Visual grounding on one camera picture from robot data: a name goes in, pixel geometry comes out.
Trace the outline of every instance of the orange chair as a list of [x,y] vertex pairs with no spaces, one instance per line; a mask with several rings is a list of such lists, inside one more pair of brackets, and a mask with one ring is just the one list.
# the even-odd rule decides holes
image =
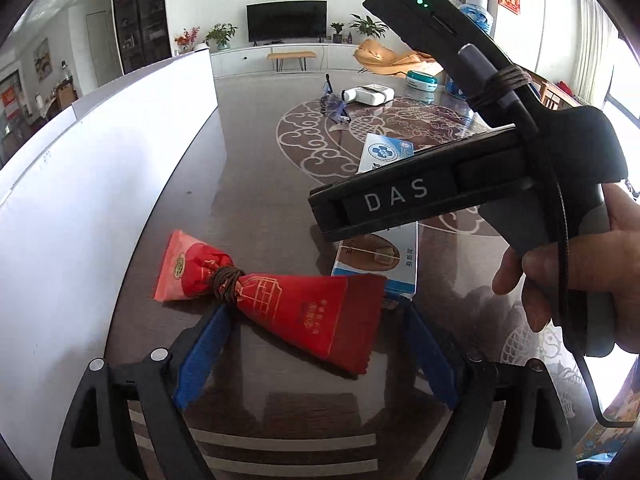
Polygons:
[[399,56],[371,39],[365,40],[353,56],[362,65],[363,72],[369,71],[378,75],[406,77],[409,70],[417,70],[435,76],[442,72],[439,63],[428,54],[410,50]]

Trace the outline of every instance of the television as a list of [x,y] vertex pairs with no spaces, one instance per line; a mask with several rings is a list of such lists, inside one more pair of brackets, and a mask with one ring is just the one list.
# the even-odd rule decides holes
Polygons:
[[326,2],[303,0],[246,6],[249,41],[326,37]]

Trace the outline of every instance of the window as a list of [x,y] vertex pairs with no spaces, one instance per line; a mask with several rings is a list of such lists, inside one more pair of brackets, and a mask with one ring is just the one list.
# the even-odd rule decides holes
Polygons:
[[640,190],[640,66],[624,40],[618,39],[616,64],[602,111],[616,129],[629,168],[629,181]]

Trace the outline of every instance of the teal container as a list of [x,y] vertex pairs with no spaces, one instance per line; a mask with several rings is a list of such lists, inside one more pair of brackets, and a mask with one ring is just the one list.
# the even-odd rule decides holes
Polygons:
[[409,70],[406,73],[406,83],[411,88],[417,88],[423,92],[435,92],[438,88],[438,78],[417,70]]

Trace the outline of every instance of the gold pattern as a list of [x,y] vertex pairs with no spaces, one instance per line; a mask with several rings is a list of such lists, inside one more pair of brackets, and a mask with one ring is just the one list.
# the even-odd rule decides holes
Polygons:
[[180,253],[180,255],[178,256],[178,258],[175,261],[175,267],[174,267],[174,278],[176,280],[179,280],[182,275],[184,274],[184,253]]
[[[244,292],[255,285],[255,293],[253,296],[248,296]],[[254,308],[254,314],[265,320],[273,321],[276,316],[276,311],[280,305],[280,298],[282,296],[282,288],[275,278],[268,278],[266,276],[255,276],[249,278],[242,284],[242,289],[239,293],[241,298],[245,298],[252,302]]]

